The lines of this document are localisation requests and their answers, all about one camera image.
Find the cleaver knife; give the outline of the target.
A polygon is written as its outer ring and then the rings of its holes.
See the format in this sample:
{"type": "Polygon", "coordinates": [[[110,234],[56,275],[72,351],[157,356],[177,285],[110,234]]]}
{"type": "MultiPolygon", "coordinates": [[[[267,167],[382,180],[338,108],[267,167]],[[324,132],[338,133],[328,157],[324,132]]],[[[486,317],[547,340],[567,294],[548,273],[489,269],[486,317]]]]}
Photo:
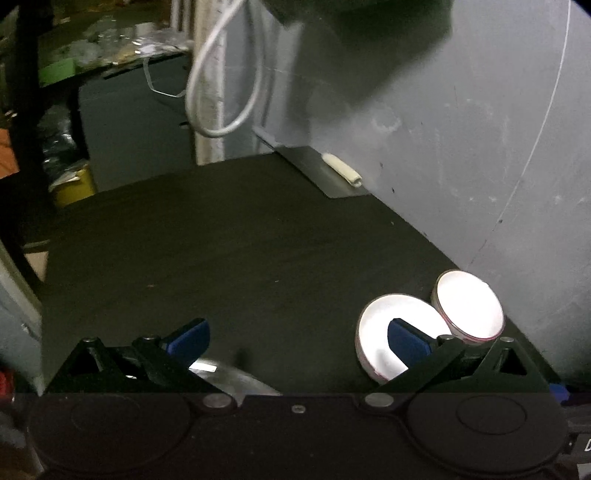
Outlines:
{"type": "Polygon", "coordinates": [[[311,183],[314,183],[326,197],[331,199],[368,196],[363,186],[353,186],[341,174],[322,160],[322,155],[310,146],[287,147],[280,144],[263,127],[254,126],[252,133],[274,152],[297,168],[311,183]]]}

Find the yellow jerry can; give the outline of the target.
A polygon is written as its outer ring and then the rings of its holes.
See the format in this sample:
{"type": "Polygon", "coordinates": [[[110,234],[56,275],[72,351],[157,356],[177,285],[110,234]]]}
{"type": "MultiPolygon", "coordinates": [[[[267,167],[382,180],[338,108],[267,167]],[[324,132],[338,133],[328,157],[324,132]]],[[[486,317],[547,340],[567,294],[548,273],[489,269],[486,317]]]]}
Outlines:
{"type": "Polygon", "coordinates": [[[55,204],[66,207],[97,193],[89,162],[80,162],[68,167],[49,186],[55,204]]]}

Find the dark cabinet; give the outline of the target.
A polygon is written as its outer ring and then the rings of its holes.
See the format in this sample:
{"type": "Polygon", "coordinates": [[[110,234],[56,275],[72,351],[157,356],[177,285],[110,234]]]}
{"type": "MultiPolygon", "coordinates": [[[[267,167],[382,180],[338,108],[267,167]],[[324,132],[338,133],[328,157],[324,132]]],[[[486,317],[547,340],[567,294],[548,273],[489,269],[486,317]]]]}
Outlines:
{"type": "Polygon", "coordinates": [[[184,55],[87,81],[79,112],[93,179],[100,192],[194,166],[184,100],[184,55]]]}

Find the large steel basin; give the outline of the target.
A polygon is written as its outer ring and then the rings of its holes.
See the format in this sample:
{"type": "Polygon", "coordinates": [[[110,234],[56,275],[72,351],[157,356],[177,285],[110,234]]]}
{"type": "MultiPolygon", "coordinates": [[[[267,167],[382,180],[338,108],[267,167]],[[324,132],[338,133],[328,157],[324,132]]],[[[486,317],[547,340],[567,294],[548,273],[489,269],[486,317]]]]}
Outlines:
{"type": "Polygon", "coordinates": [[[279,391],[249,373],[211,359],[197,359],[189,369],[235,399],[249,395],[281,395],[279,391]]]}

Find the white roll on cleaver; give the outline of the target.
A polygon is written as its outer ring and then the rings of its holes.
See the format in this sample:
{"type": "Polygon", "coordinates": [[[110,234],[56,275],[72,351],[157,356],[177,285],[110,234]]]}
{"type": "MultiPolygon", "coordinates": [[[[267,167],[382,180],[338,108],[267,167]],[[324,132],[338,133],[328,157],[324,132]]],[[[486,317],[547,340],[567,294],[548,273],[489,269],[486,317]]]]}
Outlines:
{"type": "Polygon", "coordinates": [[[352,187],[360,188],[363,185],[363,177],[338,156],[332,153],[322,153],[322,161],[352,187]]]}

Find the white ceramic bowl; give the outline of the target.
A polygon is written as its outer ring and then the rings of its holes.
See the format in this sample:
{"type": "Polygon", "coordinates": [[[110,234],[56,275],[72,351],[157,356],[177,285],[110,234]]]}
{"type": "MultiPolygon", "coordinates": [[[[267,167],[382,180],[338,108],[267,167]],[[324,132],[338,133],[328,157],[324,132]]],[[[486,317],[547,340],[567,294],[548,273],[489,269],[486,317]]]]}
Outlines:
{"type": "Polygon", "coordinates": [[[469,272],[442,273],[432,290],[431,303],[452,333],[465,342],[495,340],[505,328],[499,298],[488,283],[469,272]]]}
{"type": "Polygon", "coordinates": [[[431,355],[443,317],[423,300],[405,294],[381,296],[363,308],[356,324],[356,356],[370,378],[385,384],[431,355]]]}

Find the green box on shelf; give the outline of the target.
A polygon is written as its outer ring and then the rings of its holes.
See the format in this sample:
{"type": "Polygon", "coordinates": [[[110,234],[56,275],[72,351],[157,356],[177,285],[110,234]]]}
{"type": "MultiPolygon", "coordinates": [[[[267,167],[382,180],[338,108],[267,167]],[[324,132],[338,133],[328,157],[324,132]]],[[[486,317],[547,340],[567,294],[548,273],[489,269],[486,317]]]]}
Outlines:
{"type": "Polygon", "coordinates": [[[72,58],[65,58],[39,70],[42,85],[51,85],[76,75],[76,64],[72,58]]]}

